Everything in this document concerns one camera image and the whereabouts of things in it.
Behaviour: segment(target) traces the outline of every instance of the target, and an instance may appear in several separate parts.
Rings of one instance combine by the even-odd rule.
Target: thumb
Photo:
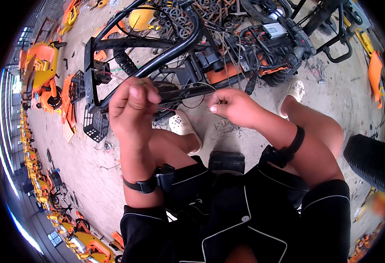
[[[219,116],[226,117],[228,104],[213,104],[210,106],[210,111]]]
[[[135,123],[143,118],[148,106],[146,89],[141,85],[129,88],[127,105],[122,113],[123,119],[127,123]]]

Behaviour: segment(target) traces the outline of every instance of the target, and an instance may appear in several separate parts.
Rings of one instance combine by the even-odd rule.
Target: shock absorber
[[[131,58],[125,53],[125,49],[114,49],[113,50],[115,62],[127,73],[128,76],[136,73],[138,68],[131,60]]]

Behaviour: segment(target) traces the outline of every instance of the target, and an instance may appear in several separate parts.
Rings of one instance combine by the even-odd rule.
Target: window
[[[63,241],[58,235],[58,233],[55,231],[52,231],[51,234],[48,234],[48,238],[51,240],[51,243],[54,245],[54,247],[56,247]]]

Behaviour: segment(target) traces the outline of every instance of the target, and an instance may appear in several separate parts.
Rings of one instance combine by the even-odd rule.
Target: hand
[[[250,129],[255,129],[258,122],[257,113],[263,109],[245,92],[233,88],[214,92],[208,106],[212,113],[228,118],[233,124]]]
[[[152,132],[152,115],[161,101],[148,78],[130,77],[117,88],[109,102],[109,123],[121,143],[121,151],[139,152]]]

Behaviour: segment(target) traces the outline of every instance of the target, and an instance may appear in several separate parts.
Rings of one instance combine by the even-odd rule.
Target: white slipper
[[[295,77],[290,78],[288,89],[286,90],[283,98],[280,100],[279,104],[277,105],[277,115],[285,119],[287,118],[287,116],[284,116],[280,111],[280,109],[282,108],[284,99],[287,96],[292,96],[296,99],[297,102],[300,102],[304,94],[305,94],[304,83],[298,78],[295,78]]]
[[[177,113],[169,119],[169,127],[171,128],[172,132],[178,135],[187,135],[190,133],[195,135],[199,147],[197,151],[190,152],[191,154],[198,153],[203,147],[203,142],[200,140],[200,137],[195,133],[195,130],[193,129],[190,120],[187,118],[185,113],[177,111]]]

